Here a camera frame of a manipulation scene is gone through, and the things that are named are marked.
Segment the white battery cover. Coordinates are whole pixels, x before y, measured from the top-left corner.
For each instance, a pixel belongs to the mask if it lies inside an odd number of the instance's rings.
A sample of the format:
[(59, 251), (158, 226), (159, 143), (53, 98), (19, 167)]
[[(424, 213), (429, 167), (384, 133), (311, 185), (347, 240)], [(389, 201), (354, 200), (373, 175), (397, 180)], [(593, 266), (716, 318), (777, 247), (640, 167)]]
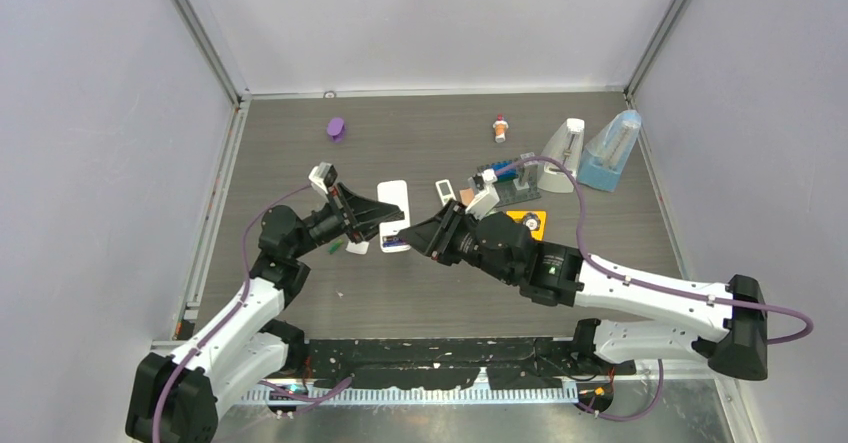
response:
[(348, 253), (356, 254), (356, 255), (365, 255), (369, 250), (369, 243), (367, 241), (363, 242), (353, 242), (348, 241), (345, 247), (345, 250)]

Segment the small orange white bottle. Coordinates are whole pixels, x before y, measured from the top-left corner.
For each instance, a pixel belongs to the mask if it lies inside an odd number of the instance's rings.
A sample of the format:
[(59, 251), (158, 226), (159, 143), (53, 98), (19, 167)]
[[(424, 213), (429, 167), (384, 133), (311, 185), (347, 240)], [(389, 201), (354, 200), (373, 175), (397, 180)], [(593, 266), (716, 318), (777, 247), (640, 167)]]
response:
[(493, 122), (493, 135), (494, 141), (498, 144), (504, 143), (506, 141), (507, 132), (509, 129), (509, 123), (504, 118), (502, 114), (498, 114), (495, 121)]

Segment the light blue metronome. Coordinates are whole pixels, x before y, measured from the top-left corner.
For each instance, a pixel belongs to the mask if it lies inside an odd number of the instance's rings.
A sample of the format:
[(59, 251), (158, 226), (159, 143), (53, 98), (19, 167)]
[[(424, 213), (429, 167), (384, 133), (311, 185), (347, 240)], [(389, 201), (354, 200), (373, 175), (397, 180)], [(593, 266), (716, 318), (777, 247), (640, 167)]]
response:
[(642, 126), (636, 110), (619, 113), (584, 145), (577, 181), (590, 188), (613, 192), (635, 146)]

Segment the yellow triangular wooden piece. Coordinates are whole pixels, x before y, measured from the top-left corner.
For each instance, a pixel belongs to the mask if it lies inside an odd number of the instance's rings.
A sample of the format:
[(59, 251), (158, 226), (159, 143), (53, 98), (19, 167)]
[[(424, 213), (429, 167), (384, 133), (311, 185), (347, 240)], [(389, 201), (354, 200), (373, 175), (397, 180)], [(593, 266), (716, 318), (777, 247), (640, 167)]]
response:
[(544, 239), (547, 213), (543, 210), (509, 210), (506, 215), (529, 229), (531, 236), (539, 241)]

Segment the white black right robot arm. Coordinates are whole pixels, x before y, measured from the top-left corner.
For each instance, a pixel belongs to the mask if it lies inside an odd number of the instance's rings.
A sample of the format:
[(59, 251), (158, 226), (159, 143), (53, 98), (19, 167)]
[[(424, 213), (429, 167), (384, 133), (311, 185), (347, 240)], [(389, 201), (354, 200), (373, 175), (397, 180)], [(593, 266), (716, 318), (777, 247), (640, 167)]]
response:
[(627, 268), (574, 247), (535, 239), (504, 213), (477, 219), (456, 202), (398, 237), (418, 253), (451, 266), (460, 262), (518, 288), (534, 303), (607, 309), (636, 323), (585, 319), (574, 332), (571, 360), (584, 373), (639, 359), (703, 361), (713, 371), (763, 381), (767, 317), (758, 309), (757, 280), (692, 282)]

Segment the brown cork square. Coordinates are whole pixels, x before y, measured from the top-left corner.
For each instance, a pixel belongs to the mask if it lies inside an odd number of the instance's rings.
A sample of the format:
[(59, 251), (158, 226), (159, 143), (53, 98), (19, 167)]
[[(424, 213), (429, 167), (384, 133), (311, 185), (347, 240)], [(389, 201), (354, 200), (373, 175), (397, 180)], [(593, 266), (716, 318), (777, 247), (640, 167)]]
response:
[(459, 201), (465, 206), (469, 206), (474, 197), (475, 193), (471, 188), (465, 188), (459, 191)]

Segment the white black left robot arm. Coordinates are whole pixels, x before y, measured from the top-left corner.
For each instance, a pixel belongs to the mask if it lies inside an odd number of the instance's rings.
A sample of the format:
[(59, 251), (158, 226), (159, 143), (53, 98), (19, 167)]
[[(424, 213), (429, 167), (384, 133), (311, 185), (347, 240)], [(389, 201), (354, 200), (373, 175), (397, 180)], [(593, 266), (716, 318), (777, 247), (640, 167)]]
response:
[(346, 236), (376, 236), (404, 218), (397, 205), (359, 196), (342, 183), (315, 185), (325, 204), (301, 218), (283, 199), (252, 224), (260, 253), (246, 264), (239, 290), (204, 326), (169, 354), (149, 353), (133, 382), (125, 433), (138, 442), (210, 442), (219, 422), (262, 379), (298, 375), (307, 361), (302, 330), (278, 321), (300, 293), (310, 268), (300, 257)]

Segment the green battery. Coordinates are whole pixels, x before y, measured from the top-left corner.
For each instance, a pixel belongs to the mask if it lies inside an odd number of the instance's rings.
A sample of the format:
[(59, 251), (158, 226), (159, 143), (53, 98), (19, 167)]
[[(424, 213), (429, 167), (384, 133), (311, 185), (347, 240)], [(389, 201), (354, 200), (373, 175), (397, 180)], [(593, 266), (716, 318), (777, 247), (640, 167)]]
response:
[(335, 242), (333, 242), (333, 243), (330, 245), (330, 247), (328, 248), (328, 253), (329, 253), (329, 254), (334, 254), (334, 253), (336, 253), (337, 251), (339, 251), (339, 250), (340, 250), (340, 249), (341, 249), (344, 245), (345, 245), (345, 241), (344, 241), (344, 240), (338, 240), (338, 241), (335, 241)]

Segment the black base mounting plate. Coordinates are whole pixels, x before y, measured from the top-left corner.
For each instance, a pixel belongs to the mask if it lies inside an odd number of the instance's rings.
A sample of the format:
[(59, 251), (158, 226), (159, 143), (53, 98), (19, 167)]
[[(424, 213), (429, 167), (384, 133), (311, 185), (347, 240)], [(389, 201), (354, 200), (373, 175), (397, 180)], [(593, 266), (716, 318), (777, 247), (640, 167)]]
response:
[(551, 337), (312, 339), (273, 373), (330, 389), (350, 377), (354, 389), (466, 389), (483, 373), (496, 390), (547, 389), (564, 378), (588, 382), (630, 376), (635, 363), (612, 365)]

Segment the purple plastic cap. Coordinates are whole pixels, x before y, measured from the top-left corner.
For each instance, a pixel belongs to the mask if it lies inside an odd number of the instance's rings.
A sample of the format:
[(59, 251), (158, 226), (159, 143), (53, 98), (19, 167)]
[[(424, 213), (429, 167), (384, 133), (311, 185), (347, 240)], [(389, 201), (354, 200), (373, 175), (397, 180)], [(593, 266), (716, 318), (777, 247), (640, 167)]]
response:
[(341, 142), (346, 133), (346, 121), (341, 117), (331, 118), (326, 126), (328, 138), (334, 142)]

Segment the blue building brick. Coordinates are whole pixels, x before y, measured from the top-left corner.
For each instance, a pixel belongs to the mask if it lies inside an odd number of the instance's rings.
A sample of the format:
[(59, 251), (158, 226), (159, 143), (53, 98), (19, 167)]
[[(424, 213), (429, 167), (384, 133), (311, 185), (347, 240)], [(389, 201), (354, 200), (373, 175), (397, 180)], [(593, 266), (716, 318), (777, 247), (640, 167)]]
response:
[(510, 180), (517, 176), (517, 170), (512, 161), (496, 162), (492, 165), (492, 170), (498, 179)]

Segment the grey building block baseplate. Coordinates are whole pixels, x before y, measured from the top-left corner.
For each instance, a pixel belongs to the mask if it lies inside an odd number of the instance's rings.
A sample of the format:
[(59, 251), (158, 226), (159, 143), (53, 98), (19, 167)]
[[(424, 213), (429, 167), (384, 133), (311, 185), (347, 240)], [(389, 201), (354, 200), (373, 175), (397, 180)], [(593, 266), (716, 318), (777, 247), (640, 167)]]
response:
[(535, 171), (529, 174), (523, 166), (518, 166), (499, 176), (494, 183), (499, 202), (497, 207), (516, 205), (541, 198), (541, 192), (537, 185)]

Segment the blue purple battery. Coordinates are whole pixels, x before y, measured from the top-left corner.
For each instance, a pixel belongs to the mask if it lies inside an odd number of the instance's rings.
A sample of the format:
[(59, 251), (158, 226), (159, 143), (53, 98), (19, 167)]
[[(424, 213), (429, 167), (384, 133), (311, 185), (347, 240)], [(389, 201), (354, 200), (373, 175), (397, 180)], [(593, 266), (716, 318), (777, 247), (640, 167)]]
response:
[(403, 243), (403, 244), (401, 244), (401, 243), (391, 243), (391, 244), (384, 246), (384, 250), (386, 252), (402, 252), (402, 251), (408, 251), (410, 249), (411, 249), (411, 246), (408, 245), (408, 244), (405, 244), (405, 243)]

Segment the slim white remote control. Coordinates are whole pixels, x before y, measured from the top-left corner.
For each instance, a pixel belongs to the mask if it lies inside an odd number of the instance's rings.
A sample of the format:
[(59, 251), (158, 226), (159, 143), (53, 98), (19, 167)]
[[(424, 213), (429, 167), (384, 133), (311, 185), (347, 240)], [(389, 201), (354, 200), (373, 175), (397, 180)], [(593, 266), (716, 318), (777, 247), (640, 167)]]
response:
[(452, 184), (448, 179), (436, 181), (435, 187), (442, 206), (456, 199)]

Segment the white metronome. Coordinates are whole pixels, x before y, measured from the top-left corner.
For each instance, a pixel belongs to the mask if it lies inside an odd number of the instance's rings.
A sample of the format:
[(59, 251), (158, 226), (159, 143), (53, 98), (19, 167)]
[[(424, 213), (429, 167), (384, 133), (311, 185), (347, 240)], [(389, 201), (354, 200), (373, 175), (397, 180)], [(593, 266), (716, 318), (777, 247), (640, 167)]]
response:
[[(558, 161), (573, 178), (577, 177), (582, 153), (585, 121), (568, 118), (545, 145), (542, 155)], [(572, 193), (574, 185), (561, 168), (554, 163), (540, 163), (537, 172), (540, 190), (550, 193)]]

